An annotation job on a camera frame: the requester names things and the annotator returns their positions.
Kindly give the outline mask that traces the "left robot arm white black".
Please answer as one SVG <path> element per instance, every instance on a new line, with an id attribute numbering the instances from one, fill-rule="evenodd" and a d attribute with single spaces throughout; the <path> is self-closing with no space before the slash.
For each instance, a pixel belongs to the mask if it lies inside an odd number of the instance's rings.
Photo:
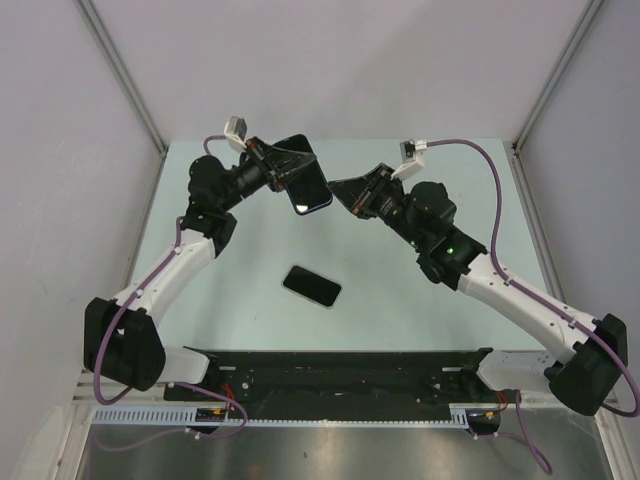
<path id="1" fill-rule="evenodd" d="M 303 134 L 274 144 L 252 137 L 237 145 L 239 162 L 230 168 L 211 154 L 191 163 L 186 212 L 176 218 L 173 242 L 151 270 L 113 298 L 96 297 L 87 305 L 83 362 L 100 404 L 120 399 L 104 396 L 102 379 L 126 392 L 157 383 L 185 383 L 202 400 L 219 392 L 221 376 L 209 368 L 208 356 L 164 346 L 158 327 L 185 287 L 229 244 L 237 225 L 232 209 L 263 187 L 284 191 L 317 161 Z"/>

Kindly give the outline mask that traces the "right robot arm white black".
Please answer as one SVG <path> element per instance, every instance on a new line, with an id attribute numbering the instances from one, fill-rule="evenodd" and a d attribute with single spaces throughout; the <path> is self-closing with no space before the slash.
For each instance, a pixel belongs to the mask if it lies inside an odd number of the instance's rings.
<path id="1" fill-rule="evenodd" d="M 597 319 L 527 285 L 454 223 L 445 186 L 419 182 L 409 192 L 380 164 L 356 178 L 331 181 L 334 197 L 359 219 L 378 218 L 416 251 L 435 284 L 491 307 L 543 347 L 539 354 L 491 351 L 461 376 L 463 393 L 484 401 L 496 390 L 553 394 L 576 413 L 594 415 L 628 363 L 627 329 L 618 317 Z"/>

